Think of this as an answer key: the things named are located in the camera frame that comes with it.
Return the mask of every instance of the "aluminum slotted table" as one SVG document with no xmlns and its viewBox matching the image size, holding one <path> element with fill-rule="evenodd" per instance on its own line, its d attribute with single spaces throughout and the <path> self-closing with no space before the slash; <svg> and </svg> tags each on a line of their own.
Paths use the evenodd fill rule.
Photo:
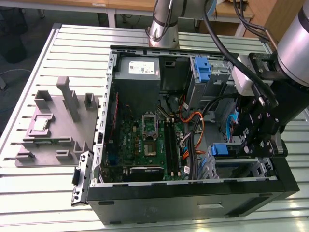
<svg viewBox="0 0 309 232">
<path fill-rule="evenodd" d="M 231 52 L 268 52 L 267 47 L 256 39 L 221 37 L 221 40 Z M 208 35 L 180 33 L 179 41 L 181 49 L 217 51 Z M 151 228 L 163 231 L 260 232 L 280 228 L 281 231 L 304 232 L 309 228 L 309 124 L 305 113 L 289 123 L 283 135 L 289 149 L 287 160 L 300 191 L 243 218 L 104 226 L 89 206 L 70 206 L 73 166 L 16 168 L 15 156 L 34 112 L 37 90 L 47 89 L 52 95 L 60 94 L 56 87 L 57 78 L 68 76 L 70 89 L 76 94 L 92 92 L 103 102 L 111 44 L 147 46 L 147 37 L 143 30 L 137 29 L 71 25 L 58 25 L 58 28 L 52 29 L 0 139 L 1 230 L 144 231 Z"/>
</svg>

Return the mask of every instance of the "power supply label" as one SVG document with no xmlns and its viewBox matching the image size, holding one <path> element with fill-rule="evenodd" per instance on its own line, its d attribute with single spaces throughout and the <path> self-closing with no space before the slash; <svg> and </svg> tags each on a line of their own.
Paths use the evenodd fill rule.
<svg viewBox="0 0 309 232">
<path fill-rule="evenodd" d="M 129 74 L 155 74 L 154 62 L 131 61 L 129 63 Z"/>
</svg>

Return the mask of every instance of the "white label sticker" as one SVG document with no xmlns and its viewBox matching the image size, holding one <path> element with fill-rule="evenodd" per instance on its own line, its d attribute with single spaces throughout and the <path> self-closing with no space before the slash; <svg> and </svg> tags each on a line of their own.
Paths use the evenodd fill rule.
<svg viewBox="0 0 309 232">
<path fill-rule="evenodd" d="M 92 5 L 93 5 L 93 6 L 102 6 L 102 7 L 106 7 L 105 4 L 100 4 L 100 3 L 93 3 Z"/>
<path fill-rule="evenodd" d="M 184 102 L 183 107 L 187 110 L 189 106 Z"/>
<path fill-rule="evenodd" d="M 184 173 L 190 174 L 190 168 L 188 166 L 184 167 Z"/>
<path fill-rule="evenodd" d="M 155 74 L 154 62 L 131 61 L 129 74 Z"/>
</svg>

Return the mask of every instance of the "ram slot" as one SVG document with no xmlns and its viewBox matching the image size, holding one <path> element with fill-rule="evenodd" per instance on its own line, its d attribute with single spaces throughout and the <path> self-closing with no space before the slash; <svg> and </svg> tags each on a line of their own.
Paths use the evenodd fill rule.
<svg viewBox="0 0 309 232">
<path fill-rule="evenodd" d="M 169 142 L 169 123 L 164 123 L 165 153 L 168 174 L 172 172 L 172 154 Z"/>
<path fill-rule="evenodd" d="M 178 155 L 177 155 L 177 146 L 176 146 L 176 133 L 174 123 L 169 124 L 169 141 L 170 141 L 170 151 L 172 156 L 173 172 L 174 175 L 178 174 L 179 165 L 178 165 Z"/>
</svg>

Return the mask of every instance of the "screw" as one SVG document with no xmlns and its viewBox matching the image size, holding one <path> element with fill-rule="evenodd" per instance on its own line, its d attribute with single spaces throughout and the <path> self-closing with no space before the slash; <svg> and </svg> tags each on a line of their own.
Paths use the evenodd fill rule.
<svg viewBox="0 0 309 232">
<path fill-rule="evenodd" d="M 249 154 L 249 148 L 248 148 L 247 146 L 245 146 L 245 147 L 243 148 L 243 150 L 244 150 L 247 154 Z"/>
</svg>

